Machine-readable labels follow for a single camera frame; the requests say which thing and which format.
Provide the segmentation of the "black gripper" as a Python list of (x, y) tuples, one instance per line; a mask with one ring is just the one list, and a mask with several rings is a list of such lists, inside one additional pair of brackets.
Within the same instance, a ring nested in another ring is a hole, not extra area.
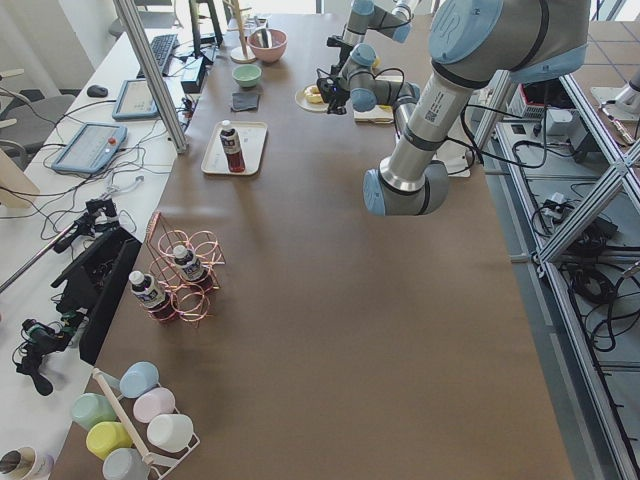
[(323, 102), (327, 104), (328, 114), (345, 115), (347, 113), (346, 103), (350, 99), (350, 92), (342, 88), (337, 79), (318, 78), (316, 86)]
[(340, 35), (332, 35), (327, 38), (328, 47), (340, 49), (338, 61), (330, 67), (331, 75), (339, 74), (355, 45), (356, 43), (351, 38), (345, 39)]

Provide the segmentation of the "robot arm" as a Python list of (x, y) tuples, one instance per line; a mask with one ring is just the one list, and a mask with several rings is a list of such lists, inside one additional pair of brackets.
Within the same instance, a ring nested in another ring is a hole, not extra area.
[(399, 1), (387, 11), (372, 1), (352, 2), (342, 34), (327, 40), (339, 48), (340, 60), (317, 81), (331, 114), (344, 114), (347, 103), (357, 112), (393, 109), (399, 139), (363, 181), (365, 205), (379, 216), (424, 215), (444, 202), (448, 174), (434, 155), (473, 92), (497, 71), (516, 83), (541, 82), (574, 72), (586, 56), (587, 1), (448, 1), (431, 24), (432, 74), (425, 88), (377, 78), (366, 33), (405, 41), (416, 6)]
[(331, 66), (337, 75), (354, 47), (364, 42), (368, 30), (376, 31), (398, 43), (404, 43), (411, 32), (411, 22), (420, 0), (396, 1), (392, 10), (385, 10), (371, 0), (354, 0), (341, 35), (327, 39), (328, 47), (340, 49), (339, 61)]

